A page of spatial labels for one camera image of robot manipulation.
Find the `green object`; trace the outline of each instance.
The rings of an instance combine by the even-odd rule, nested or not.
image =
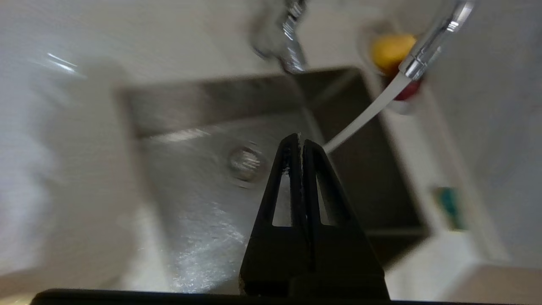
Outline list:
[[[450,224],[454,230],[464,230],[463,221],[461,220],[461,215],[457,207],[457,195],[454,188],[451,187],[442,187],[437,190],[437,199],[438,203],[442,206]]]

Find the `white wall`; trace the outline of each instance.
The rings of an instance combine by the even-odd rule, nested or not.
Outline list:
[[[409,0],[421,33],[440,1]],[[454,140],[514,263],[542,268],[542,3],[479,0],[427,74]]]

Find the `countertop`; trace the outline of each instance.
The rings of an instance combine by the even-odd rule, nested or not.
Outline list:
[[[280,72],[248,44],[251,20],[262,3],[0,3],[0,217],[10,220],[0,223],[3,232],[13,232],[0,234],[2,248],[11,247],[0,252],[0,283],[31,278],[33,286],[23,290],[45,289],[47,270],[55,270],[51,283],[57,285],[172,289],[160,223],[137,178],[137,160],[122,118],[115,115],[112,92],[118,86]],[[382,9],[378,1],[312,1],[299,28],[310,68],[360,67],[378,94],[378,77],[364,65],[357,43],[360,28],[381,19]],[[469,233],[448,231],[434,204],[432,188],[449,182],[417,115],[385,110],[381,117],[432,236],[388,268],[386,282],[393,299],[445,300],[478,256]],[[76,217],[61,218],[58,208]],[[74,233],[69,224],[82,229]],[[126,243],[104,257],[118,239]],[[54,253],[51,266],[60,271],[41,268],[52,240],[62,251]],[[82,262],[93,270],[87,281],[78,280]],[[119,265],[124,275],[111,279]],[[13,286],[8,289],[17,291]],[[9,293],[3,289],[0,295]]]

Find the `white countertop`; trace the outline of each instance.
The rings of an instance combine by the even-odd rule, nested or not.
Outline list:
[[[299,29],[310,67],[358,66],[364,69],[356,48],[359,28],[382,17],[382,8],[377,3],[312,1],[309,15]],[[135,255],[123,262],[126,265],[124,276],[99,287],[171,290],[171,275],[167,274],[164,265],[165,246],[159,220],[149,196],[141,187],[143,184],[134,178],[137,172],[127,134],[120,130],[121,120],[112,114],[115,100],[111,89],[117,84],[279,72],[276,63],[262,61],[248,44],[250,19],[259,7],[260,1],[244,0],[17,0],[0,3],[0,28],[4,29],[0,32],[0,145],[3,148],[0,151],[3,174],[0,190],[5,194],[0,198],[0,204],[6,211],[2,217],[21,220],[10,222],[7,229],[17,232],[20,240],[28,240],[27,243],[15,243],[12,253],[0,252],[0,283],[2,277],[39,270],[36,266],[42,262],[40,255],[45,246],[35,240],[43,236],[35,234],[34,227],[21,226],[26,224],[24,221],[43,219],[44,216],[55,219],[46,221],[45,227],[62,227],[63,221],[49,210],[50,202],[55,199],[51,199],[48,188],[44,188],[52,181],[58,185],[54,189],[73,196],[72,200],[68,200],[72,197],[62,198],[70,202],[69,207],[83,220],[88,215],[86,201],[79,202],[78,198],[94,194],[104,196],[100,199],[112,197],[112,201],[101,201],[103,208],[96,207],[95,210],[118,213],[111,217],[111,224],[120,223],[135,232],[131,246]],[[65,67],[55,67],[50,61],[51,56],[68,62],[68,68],[71,67],[69,63],[77,65],[73,67],[75,72],[83,72],[78,76]],[[85,87],[89,81],[83,81],[81,75],[91,82],[99,81]],[[74,80],[71,83],[75,84],[74,89],[59,92],[58,87],[62,86],[65,76]],[[365,78],[370,89],[378,92],[376,76],[366,72]],[[51,117],[55,129],[42,138],[43,134],[36,131],[43,128],[39,122],[51,120]],[[386,271],[390,295],[394,299],[443,300],[445,292],[476,263],[477,255],[469,234],[446,230],[435,207],[432,188],[449,183],[416,113],[402,116],[385,110],[382,117],[408,184],[420,203],[419,209],[433,232],[418,248]],[[45,141],[58,145],[51,146]],[[64,147],[64,141],[71,145]],[[86,158],[83,161],[63,155],[82,152]],[[93,162],[105,163],[105,166],[96,169]],[[63,166],[86,172],[70,176]],[[50,181],[38,183],[42,175],[51,177]],[[115,180],[108,178],[111,175],[115,175]],[[73,190],[69,179],[92,187]],[[123,218],[125,213],[120,208],[111,208],[111,204],[118,201],[131,210],[133,223]],[[100,219],[99,213],[94,216]],[[88,223],[94,236],[100,238],[91,241],[90,245],[83,242],[78,251],[94,249],[98,255],[99,250],[104,249],[101,243],[107,244],[107,238],[103,236],[108,235],[109,223],[100,221],[104,220]],[[71,236],[63,235],[63,231],[52,231],[57,234],[54,235],[57,241],[66,236],[83,241],[88,238],[83,233]],[[2,236],[0,243],[13,245],[11,239]],[[13,253],[25,252],[28,246],[33,250],[15,265]],[[65,251],[59,255],[65,255],[64,260],[77,264],[78,251]],[[91,257],[97,269],[106,270],[107,266],[116,266],[125,257],[93,259]],[[96,272],[94,282],[74,285],[92,287],[108,278],[106,273]],[[76,276],[76,272],[64,278],[59,276],[58,283],[71,283],[66,279]],[[43,287],[37,284],[34,289]]]

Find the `stainless steel sink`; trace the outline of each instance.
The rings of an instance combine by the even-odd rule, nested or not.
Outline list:
[[[354,68],[154,85],[125,97],[162,214],[173,288],[223,294],[238,293],[239,268],[280,140],[296,132],[328,141],[371,102]],[[381,263],[427,235],[377,118],[331,159]],[[273,220],[278,226],[290,222],[283,184]],[[323,215],[325,221],[333,224]]]

